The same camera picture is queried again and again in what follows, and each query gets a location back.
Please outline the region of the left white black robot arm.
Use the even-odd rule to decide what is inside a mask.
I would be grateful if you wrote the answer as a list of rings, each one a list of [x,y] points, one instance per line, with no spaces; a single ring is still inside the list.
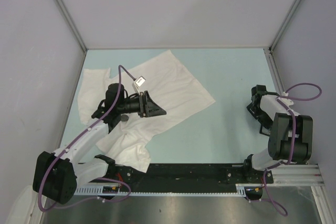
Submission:
[[[116,174],[116,162],[98,154],[91,161],[81,159],[100,140],[113,131],[127,115],[135,113],[140,118],[166,115],[147,91],[128,95],[122,84],[108,86],[105,98],[93,112],[89,127],[65,147],[42,152],[36,162],[33,190],[39,197],[47,197],[59,204],[67,203],[76,189],[95,179],[112,181]]]

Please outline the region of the white t-shirt garment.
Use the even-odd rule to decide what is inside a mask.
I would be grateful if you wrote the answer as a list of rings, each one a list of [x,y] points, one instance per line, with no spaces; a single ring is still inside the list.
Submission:
[[[147,90],[167,115],[140,118],[137,114],[131,114],[127,122],[118,123],[96,146],[117,164],[146,173],[151,158],[145,146],[152,137],[206,109],[215,100],[170,50],[128,71],[136,78],[145,78],[140,90]],[[117,75],[112,79],[110,72],[111,68],[83,70],[77,97],[82,124],[91,124],[91,115],[105,98],[108,85],[117,83],[118,86],[118,67]]]

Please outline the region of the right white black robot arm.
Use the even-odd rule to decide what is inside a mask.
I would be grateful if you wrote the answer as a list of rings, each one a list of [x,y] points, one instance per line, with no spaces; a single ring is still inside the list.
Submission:
[[[259,122],[259,133],[268,137],[268,144],[244,160],[245,181],[254,183],[264,171],[281,165],[302,165],[310,159],[313,119],[293,110],[295,101],[298,98],[291,98],[287,92],[269,92],[264,85],[252,87],[247,110]]]

